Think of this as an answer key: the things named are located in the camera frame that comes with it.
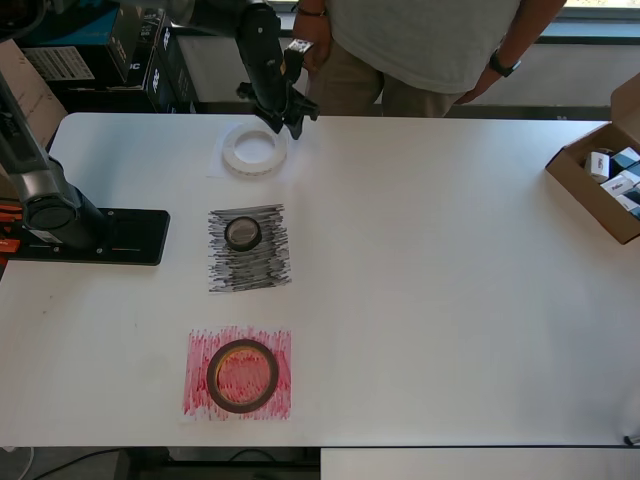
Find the person's left hand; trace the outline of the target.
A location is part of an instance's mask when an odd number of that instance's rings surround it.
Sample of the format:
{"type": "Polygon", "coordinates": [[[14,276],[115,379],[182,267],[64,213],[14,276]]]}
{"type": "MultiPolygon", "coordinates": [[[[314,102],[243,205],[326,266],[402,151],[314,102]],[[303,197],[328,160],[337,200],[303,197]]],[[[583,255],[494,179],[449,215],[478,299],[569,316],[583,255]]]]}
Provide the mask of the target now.
{"type": "Polygon", "coordinates": [[[485,70],[480,76],[480,78],[478,79],[475,86],[471,90],[463,94],[459,99],[457,99],[455,104],[463,105],[475,100],[477,97],[484,94],[491,86],[493,86],[501,78],[502,76],[499,73],[491,69],[485,70]]]}

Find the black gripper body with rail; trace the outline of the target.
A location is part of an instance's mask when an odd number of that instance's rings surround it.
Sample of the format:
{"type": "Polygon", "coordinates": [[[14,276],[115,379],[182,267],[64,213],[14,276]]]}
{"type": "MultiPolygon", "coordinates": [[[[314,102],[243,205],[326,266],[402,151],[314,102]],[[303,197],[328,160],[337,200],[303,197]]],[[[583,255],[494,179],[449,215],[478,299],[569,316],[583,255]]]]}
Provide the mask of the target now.
{"type": "Polygon", "coordinates": [[[309,117],[315,121],[319,116],[319,107],[291,83],[285,83],[284,89],[278,90],[273,97],[260,100],[256,88],[251,83],[242,82],[237,88],[237,96],[252,105],[255,115],[267,119],[294,121],[309,117]]]}

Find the person's right hand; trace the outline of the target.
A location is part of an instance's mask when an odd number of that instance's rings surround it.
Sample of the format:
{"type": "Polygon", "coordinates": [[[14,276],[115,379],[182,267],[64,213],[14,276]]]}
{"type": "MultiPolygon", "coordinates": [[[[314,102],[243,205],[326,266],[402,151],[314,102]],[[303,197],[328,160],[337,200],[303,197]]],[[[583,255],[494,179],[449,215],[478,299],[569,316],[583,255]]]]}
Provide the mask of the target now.
{"type": "Polygon", "coordinates": [[[304,56],[304,67],[310,75],[316,74],[330,53],[331,32],[326,16],[296,15],[293,36],[313,44],[304,56]]]}

